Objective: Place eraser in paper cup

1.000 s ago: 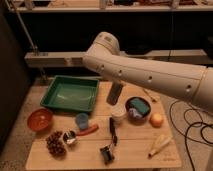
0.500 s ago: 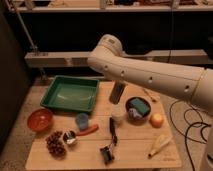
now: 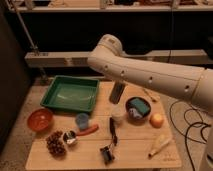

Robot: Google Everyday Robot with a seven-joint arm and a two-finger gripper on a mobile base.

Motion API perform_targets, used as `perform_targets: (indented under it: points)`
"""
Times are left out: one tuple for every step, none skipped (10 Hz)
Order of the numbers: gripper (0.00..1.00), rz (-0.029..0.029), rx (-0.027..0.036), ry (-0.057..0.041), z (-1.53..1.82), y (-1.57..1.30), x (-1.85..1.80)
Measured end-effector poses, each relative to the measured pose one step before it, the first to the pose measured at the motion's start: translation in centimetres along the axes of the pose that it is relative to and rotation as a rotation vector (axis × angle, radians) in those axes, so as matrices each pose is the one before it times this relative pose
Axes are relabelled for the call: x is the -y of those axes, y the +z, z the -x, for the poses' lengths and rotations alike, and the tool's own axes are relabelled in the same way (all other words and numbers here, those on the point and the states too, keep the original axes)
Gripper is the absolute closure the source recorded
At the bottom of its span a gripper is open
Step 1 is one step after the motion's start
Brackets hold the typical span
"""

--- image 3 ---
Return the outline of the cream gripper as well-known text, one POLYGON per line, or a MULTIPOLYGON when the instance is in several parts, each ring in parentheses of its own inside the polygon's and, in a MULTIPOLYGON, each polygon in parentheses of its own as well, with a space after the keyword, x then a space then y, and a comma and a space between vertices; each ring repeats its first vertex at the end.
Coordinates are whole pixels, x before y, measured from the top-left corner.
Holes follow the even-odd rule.
POLYGON ((124 89, 125 89, 124 83, 115 82, 109 97, 109 101, 113 104, 118 104, 124 89))

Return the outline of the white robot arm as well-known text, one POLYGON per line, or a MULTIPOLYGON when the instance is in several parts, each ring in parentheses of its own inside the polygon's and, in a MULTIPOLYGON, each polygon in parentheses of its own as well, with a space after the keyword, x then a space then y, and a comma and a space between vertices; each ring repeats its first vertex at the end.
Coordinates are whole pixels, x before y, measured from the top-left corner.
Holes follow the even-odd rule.
POLYGON ((213 116, 213 69, 123 57, 121 41, 110 34, 101 37, 87 63, 111 80, 190 102, 213 116))

